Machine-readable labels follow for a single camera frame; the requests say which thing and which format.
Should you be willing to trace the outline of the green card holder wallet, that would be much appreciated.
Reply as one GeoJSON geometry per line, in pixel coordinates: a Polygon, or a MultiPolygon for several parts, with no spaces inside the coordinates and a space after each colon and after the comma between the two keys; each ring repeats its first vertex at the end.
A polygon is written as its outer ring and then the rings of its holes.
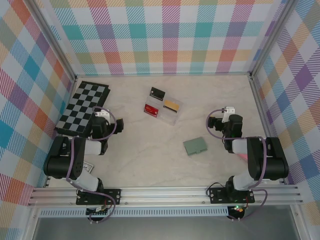
{"type": "Polygon", "coordinates": [[[184,141],[183,146],[188,156],[200,154],[208,150],[207,144],[203,137],[198,137],[184,141]]]}

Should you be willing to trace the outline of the red card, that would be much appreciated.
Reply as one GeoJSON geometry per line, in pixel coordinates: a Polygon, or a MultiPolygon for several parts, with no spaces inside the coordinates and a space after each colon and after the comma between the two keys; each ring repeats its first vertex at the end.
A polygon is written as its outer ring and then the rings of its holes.
{"type": "Polygon", "coordinates": [[[157,118],[158,117],[158,113],[159,113],[159,107],[158,106],[153,106],[153,105],[150,105],[150,104],[145,104],[144,105],[144,112],[157,118]]]}

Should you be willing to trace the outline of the clear acrylic card organizer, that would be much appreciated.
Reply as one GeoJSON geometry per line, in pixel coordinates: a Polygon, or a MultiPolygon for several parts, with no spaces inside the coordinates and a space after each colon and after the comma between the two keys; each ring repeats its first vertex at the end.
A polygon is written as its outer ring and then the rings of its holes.
{"type": "Polygon", "coordinates": [[[174,126],[176,124],[176,122],[180,116],[182,106],[183,106],[183,103],[181,101],[171,97],[170,95],[167,95],[166,93],[165,93],[163,101],[160,101],[156,98],[153,98],[149,94],[146,98],[145,104],[149,104],[152,106],[158,106],[159,111],[158,111],[158,116],[156,118],[162,120],[163,122],[170,124],[171,126],[174,126]],[[169,109],[164,108],[164,101],[165,100],[171,100],[171,101],[178,103],[180,105],[179,111],[177,113],[175,113],[169,109]]]}

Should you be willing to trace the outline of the gold magnetic stripe card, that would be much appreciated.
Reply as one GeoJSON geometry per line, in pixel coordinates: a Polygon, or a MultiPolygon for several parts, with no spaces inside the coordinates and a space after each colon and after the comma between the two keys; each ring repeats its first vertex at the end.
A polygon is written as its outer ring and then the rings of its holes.
{"type": "Polygon", "coordinates": [[[180,110],[180,105],[178,103],[167,99],[164,101],[163,107],[175,113],[177,113],[180,110]]]}

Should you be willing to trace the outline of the black card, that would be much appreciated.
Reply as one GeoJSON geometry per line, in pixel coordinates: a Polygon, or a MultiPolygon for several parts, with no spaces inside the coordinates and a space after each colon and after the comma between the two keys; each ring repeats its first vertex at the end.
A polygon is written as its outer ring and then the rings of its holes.
{"type": "Polygon", "coordinates": [[[165,92],[158,89],[158,88],[155,88],[155,87],[152,87],[151,90],[150,90],[150,93],[149,95],[157,100],[160,100],[160,101],[163,101],[164,97],[165,97],[165,92]]]}

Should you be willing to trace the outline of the black grey chessboard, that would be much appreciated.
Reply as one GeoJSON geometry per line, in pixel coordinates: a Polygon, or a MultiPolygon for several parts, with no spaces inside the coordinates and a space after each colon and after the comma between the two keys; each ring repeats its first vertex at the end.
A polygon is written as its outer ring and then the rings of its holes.
{"type": "Polygon", "coordinates": [[[70,137],[88,137],[95,115],[93,107],[102,107],[109,93],[108,85],[82,81],[56,124],[56,132],[70,137]]]}

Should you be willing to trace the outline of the aluminium side rail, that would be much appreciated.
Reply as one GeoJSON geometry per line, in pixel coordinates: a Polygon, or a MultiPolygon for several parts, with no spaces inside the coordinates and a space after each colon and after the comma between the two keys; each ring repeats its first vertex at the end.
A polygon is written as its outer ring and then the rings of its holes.
{"type": "Polygon", "coordinates": [[[249,84],[258,109],[261,124],[265,133],[263,140],[257,137],[250,137],[248,145],[248,169],[254,180],[263,177],[264,180],[277,181],[285,179],[289,174],[289,165],[285,157],[279,138],[271,135],[270,126],[267,123],[267,116],[264,113],[262,100],[254,80],[249,84]]]}
{"type": "MultiPolygon", "coordinates": [[[[68,98],[68,101],[67,101],[67,104],[66,104],[66,105],[69,104],[71,98],[73,97],[73,94],[75,93],[75,90],[76,90],[76,88],[77,88],[77,83],[78,83],[78,77],[76,76],[76,77],[75,77],[75,80],[74,80],[74,82],[73,82],[73,84],[72,84],[72,88],[71,88],[70,95],[69,95],[69,98],[68,98]]],[[[47,176],[42,187],[43,187],[43,188],[48,188],[48,187],[50,186],[50,181],[51,181],[51,179],[52,179],[52,178],[51,178],[50,176],[47,176]]]]}

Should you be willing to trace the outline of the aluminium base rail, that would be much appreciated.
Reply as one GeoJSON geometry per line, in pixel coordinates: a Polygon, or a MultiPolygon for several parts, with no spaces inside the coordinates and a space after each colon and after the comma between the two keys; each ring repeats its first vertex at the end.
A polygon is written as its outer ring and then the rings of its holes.
{"type": "MultiPolygon", "coordinates": [[[[205,186],[120,187],[110,188],[119,207],[198,207],[198,206],[259,206],[301,205],[303,197],[296,185],[260,185],[249,197],[234,202],[217,197],[215,190],[205,186]]],[[[78,196],[73,187],[35,188],[30,208],[77,207],[78,196]]]]}

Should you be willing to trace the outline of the aluminium frame post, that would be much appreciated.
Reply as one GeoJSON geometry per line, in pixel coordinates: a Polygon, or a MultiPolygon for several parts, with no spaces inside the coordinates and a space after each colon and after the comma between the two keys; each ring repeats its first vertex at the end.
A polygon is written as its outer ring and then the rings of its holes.
{"type": "Polygon", "coordinates": [[[275,20],[272,20],[269,24],[269,28],[266,31],[268,36],[266,36],[262,43],[261,47],[256,52],[255,59],[253,61],[253,65],[249,72],[249,79],[251,81],[254,80],[255,76],[262,68],[264,62],[266,61],[272,47],[278,40],[283,28],[285,27],[289,17],[291,16],[293,10],[295,9],[299,0],[287,0],[285,3],[282,4],[281,12],[278,10],[275,13],[275,20]]]}
{"type": "Polygon", "coordinates": [[[66,71],[67,75],[73,82],[76,82],[77,77],[75,72],[73,71],[71,65],[69,64],[62,48],[60,47],[55,35],[53,34],[50,25],[47,23],[45,17],[43,16],[40,8],[38,7],[35,0],[23,0],[26,7],[34,17],[36,23],[38,24],[42,34],[48,41],[48,44],[51,46],[53,52],[55,53],[56,57],[60,61],[63,69],[66,71]]]}

